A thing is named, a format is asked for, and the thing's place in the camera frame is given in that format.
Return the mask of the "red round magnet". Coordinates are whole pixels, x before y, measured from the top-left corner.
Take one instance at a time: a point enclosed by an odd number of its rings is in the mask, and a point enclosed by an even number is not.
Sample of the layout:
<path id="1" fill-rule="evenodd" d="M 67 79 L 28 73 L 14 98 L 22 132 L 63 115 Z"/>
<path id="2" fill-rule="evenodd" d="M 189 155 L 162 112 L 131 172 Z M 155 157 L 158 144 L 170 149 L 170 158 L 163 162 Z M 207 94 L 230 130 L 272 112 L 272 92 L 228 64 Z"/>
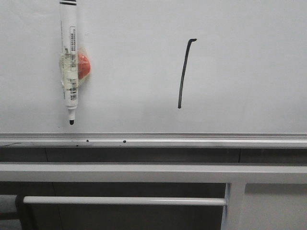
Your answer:
<path id="1" fill-rule="evenodd" d="M 91 71 L 90 61 L 84 53 L 78 53 L 78 79 L 84 80 Z"/>

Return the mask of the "white black-tipped whiteboard marker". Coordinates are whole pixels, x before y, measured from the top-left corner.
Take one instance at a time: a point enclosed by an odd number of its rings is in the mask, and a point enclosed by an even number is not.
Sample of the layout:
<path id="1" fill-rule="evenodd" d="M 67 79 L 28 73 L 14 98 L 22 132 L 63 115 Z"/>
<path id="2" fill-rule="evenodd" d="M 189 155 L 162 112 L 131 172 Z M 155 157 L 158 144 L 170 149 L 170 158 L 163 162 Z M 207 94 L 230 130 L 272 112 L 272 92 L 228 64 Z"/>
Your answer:
<path id="1" fill-rule="evenodd" d="M 61 56 L 60 71 L 65 106 L 69 124 L 75 122 L 78 107 L 78 47 L 77 47 L 77 1 L 60 0 Z"/>

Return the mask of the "white horizontal stand bar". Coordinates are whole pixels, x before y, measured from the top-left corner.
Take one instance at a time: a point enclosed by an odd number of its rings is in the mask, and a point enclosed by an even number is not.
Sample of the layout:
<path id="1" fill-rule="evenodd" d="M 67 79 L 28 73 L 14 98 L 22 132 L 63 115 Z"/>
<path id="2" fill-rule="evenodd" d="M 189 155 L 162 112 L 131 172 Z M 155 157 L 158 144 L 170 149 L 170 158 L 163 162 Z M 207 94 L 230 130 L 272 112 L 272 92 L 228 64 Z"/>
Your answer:
<path id="1" fill-rule="evenodd" d="M 25 196 L 25 204 L 226 206 L 224 198 Z"/>

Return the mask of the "grey padded bar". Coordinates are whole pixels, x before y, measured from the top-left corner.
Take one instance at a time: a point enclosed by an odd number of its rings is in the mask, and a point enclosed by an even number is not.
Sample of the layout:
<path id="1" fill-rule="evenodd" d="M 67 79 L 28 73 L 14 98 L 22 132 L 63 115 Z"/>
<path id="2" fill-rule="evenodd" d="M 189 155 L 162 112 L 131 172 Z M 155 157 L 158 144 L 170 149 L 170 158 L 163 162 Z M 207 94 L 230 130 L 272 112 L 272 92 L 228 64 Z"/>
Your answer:
<path id="1" fill-rule="evenodd" d="M 17 195 L 0 195 L 0 212 L 14 213 L 16 212 L 16 197 Z"/>

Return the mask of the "large whiteboard with aluminium frame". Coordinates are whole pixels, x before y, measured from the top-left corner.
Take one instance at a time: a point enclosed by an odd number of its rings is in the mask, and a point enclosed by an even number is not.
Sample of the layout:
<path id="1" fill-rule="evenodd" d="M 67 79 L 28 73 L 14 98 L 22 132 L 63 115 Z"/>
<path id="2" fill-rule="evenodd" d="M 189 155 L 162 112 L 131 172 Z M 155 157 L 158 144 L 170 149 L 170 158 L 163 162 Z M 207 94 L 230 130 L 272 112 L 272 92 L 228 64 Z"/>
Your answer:
<path id="1" fill-rule="evenodd" d="M 0 145 L 305 148 L 304 0 L 79 0 L 69 124 L 57 0 L 0 3 Z"/>

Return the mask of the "white metal stand frame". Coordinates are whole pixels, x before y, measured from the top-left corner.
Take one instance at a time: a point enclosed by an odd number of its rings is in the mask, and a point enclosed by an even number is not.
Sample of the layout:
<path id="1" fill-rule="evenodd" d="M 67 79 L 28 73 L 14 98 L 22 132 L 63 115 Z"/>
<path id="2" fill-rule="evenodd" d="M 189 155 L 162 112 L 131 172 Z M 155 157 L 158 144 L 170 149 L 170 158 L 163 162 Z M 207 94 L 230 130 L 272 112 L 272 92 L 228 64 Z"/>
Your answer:
<path id="1" fill-rule="evenodd" d="M 222 229 L 239 228 L 246 184 L 306 184 L 305 166 L 1 163 L 2 182 L 225 183 Z"/>

